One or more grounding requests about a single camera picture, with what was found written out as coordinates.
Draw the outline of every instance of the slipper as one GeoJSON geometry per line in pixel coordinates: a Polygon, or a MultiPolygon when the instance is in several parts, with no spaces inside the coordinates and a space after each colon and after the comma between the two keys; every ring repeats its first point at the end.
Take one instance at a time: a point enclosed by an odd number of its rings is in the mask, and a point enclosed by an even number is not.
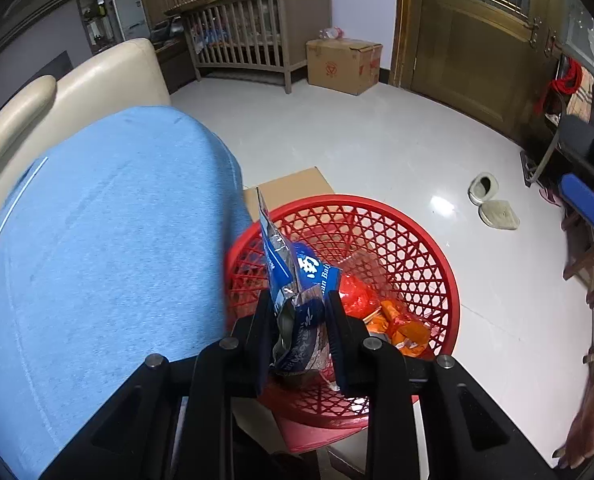
{"type": "Polygon", "coordinates": [[[514,231],[519,218],[506,200],[489,200],[480,205],[480,218],[487,226],[514,231]]]}
{"type": "Polygon", "coordinates": [[[490,173],[483,171],[478,174],[468,188],[468,198],[474,205],[482,205],[490,200],[500,190],[497,179],[490,173]]]}

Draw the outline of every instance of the orange wrapper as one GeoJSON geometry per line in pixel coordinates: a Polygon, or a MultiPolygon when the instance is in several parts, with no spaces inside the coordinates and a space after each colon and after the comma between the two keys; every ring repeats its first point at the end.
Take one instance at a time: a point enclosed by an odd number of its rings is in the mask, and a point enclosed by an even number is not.
{"type": "Polygon", "coordinates": [[[388,330],[388,320],[382,314],[377,314],[366,324],[366,328],[374,334],[385,334],[388,330]]]}
{"type": "Polygon", "coordinates": [[[428,346],[430,329],[405,304],[396,300],[383,300],[381,311],[389,321],[386,334],[404,355],[416,357],[428,346]]]}

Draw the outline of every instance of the snack wrapper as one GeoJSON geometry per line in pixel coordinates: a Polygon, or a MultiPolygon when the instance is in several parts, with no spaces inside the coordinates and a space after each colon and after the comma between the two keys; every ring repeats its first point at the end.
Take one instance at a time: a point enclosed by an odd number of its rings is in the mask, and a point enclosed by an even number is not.
{"type": "Polygon", "coordinates": [[[389,321],[386,334],[401,353],[418,357],[428,346],[431,330],[416,314],[397,300],[383,300],[381,311],[389,321]]]}
{"type": "Polygon", "coordinates": [[[321,370],[328,362],[324,297],[339,286],[340,271],[302,242],[292,244],[271,222],[257,189],[259,222],[279,339],[273,366],[280,374],[321,370]]]}
{"type": "Polygon", "coordinates": [[[370,285],[351,274],[342,274],[339,297],[347,316],[364,319],[379,310],[379,298],[370,285]]]}

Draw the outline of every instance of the blue snack bag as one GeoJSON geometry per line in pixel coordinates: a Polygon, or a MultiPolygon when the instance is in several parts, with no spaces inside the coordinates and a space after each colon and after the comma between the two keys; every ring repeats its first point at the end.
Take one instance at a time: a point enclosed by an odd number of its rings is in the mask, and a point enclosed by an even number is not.
{"type": "Polygon", "coordinates": [[[273,365],[282,374],[299,374],[325,368],[328,335],[324,295],[336,290],[340,270],[322,263],[308,245],[290,243],[270,221],[257,189],[270,295],[279,339],[273,348],[273,365]]]}

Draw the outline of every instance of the wooden door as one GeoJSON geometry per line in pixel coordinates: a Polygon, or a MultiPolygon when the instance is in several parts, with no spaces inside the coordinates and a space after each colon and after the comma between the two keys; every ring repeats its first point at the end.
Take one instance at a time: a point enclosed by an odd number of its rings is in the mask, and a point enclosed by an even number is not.
{"type": "Polygon", "coordinates": [[[553,75],[561,0],[422,0],[411,90],[520,141],[553,75]]]}

